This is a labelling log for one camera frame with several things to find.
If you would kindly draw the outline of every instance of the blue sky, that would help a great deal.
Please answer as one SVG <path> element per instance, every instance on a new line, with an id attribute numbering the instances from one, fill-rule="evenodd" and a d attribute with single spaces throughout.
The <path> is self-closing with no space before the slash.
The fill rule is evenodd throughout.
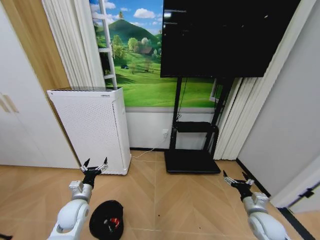
<path id="1" fill-rule="evenodd" d="M 100 13 L 98 0 L 89 2 L 92 13 Z M 117 21 L 122 11 L 124 20 L 152 34 L 157 34 L 162 28 L 163 0 L 104 0 L 104 4 L 109 24 Z"/>

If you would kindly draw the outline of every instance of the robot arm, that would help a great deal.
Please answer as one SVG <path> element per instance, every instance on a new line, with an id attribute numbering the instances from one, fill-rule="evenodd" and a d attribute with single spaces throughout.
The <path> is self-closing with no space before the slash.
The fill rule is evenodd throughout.
<path id="1" fill-rule="evenodd" d="M 72 191 L 71 201 L 58 213 L 57 222 L 53 227 L 48 240 L 78 240 L 83 225 L 89 213 L 89 201 L 95 178 L 108 167 L 107 158 L 98 167 L 88 167 L 88 159 L 81 170 L 84 173 L 83 181 L 72 181 L 69 189 Z"/>
<path id="2" fill-rule="evenodd" d="M 268 214 L 266 204 L 269 198 L 261 192 L 250 191 L 254 181 L 243 172 L 245 180 L 234 180 L 223 171 L 224 181 L 236 188 L 240 193 L 244 209 L 248 215 L 248 223 L 259 240 L 290 240 L 284 226 Z"/>

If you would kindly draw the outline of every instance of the black tv stand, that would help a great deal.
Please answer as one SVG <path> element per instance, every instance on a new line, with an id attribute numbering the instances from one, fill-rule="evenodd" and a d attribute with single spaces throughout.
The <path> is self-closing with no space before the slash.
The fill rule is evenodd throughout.
<path id="1" fill-rule="evenodd" d="M 182 76 L 178 77 L 175 91 L 175 101 L 170 136 L 170 146 L 164 152 L 165 167 L 172 174 L 218 174 L 221 172 L 213 160 L 219 136 L 217 121 L 223 103 L 233 84 L 233 78 L 218 78 L 222 91 L 211 122 L 177 121 Z M 176 149 L 177 133 L 206 133 L 206 140 L 202 150 Z M 209 145 L 213 136 L 211 149 Z"/>

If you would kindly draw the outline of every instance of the white cable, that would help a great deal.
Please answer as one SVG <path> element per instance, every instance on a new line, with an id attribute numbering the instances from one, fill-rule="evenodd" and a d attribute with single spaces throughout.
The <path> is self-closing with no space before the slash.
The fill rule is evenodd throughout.
<path id="1" fill-rule="evenodd" d="M 140 154 L 139 156 L 132 156 L 132 157 L 135 158 L 135 159 L 140 158 L 142 155 L 144 155 L 144 154 L 146 154 L 146 153 L 148 153 L 148 152 L 151 152 L 151 151 L 155 150 L 155 149 L 156 149 L 157 147 L 159 147 L 166 139 L 167 139 L 167 138 L 164 138 L 164 139 L 162 140 L 162 142 L 160 142 L 157 146 L 155 146 L 155 147 L 152 148 L 151 150 L 145 151 L 144 153 Z"/>

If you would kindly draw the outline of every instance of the mountain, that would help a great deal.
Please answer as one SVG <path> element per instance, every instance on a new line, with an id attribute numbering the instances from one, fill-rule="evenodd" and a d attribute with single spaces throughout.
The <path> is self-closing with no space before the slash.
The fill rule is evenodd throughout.
<path id="1" fill-rule="evenodd" d="M 143 38 L 151 40 L 152 46 L 156 46 L 159 40 L 157 37 L 152 35 L 150 32 L 142 27 L 131 24 L 130 22 L 119 19 L 111 24 L 109 24 L 109 32 L 111 39 L 114 35 L 119 35 L 123 44 L 128 44 L 129 38 L 136 38 L 141 41 Z"/>
<path id="2" fill-rule="evenodd" d="M 154 35 L 157 39 L 159 39 L 159 41 L 161 42 L 162 41 L 162 34 L 161 33 L 158 33 L 156 35 Z"/>

